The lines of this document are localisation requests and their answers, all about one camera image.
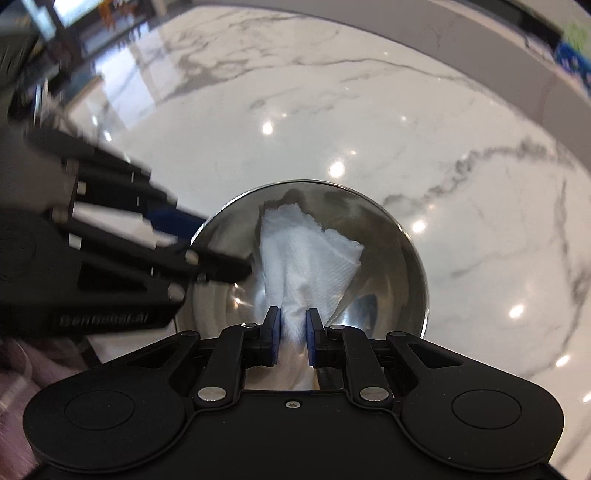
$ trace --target screw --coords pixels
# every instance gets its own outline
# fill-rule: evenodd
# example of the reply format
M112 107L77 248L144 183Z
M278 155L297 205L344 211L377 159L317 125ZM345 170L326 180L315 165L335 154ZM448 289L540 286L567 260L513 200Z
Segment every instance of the screw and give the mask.
M51 212L51 220L55 223L66 223L69 219L68 211L62 208L54 208Z
M185 260L189 265L199 265L199 255L195 253L193 250L187 250L185 252Z
M388 398L388 390L382 387L365 387L359 396L367 401L382 401Z
M226 398L226 391L222 387L203 387L197 396L203 401L218 401Z
M184 300L184 288L177 283L171 283L168 286L168 298L172 301L183 301Z

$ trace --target marble table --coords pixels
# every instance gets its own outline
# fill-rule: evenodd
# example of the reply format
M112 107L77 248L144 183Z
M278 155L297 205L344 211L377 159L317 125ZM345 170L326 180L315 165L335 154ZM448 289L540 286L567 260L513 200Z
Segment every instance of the marble table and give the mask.
M426 339L548 389L566 417L553 464L587 478L591 179L545 130L408 47L274 11L198 7L97 69L105 81L71 118L181 206L211 215L302 178L383 205L426 269Z

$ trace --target stainless steel bowl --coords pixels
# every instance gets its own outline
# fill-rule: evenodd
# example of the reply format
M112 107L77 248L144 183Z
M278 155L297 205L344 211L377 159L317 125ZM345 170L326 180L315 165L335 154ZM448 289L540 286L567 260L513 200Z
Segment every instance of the stainless steel bowl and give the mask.
M177 316L179 329L197 329L203 338L211 338L229 325L262 323L260 219L265 209L289 203L298 204L323 228L333 228L365 246L361 266L327 325L356 326L376 339L384 339L392 330L424 334L427 281L408 234L364 195L317 180L285 181L244 193L203 224L195 243L250 258L254 273L240 284L194 285Z

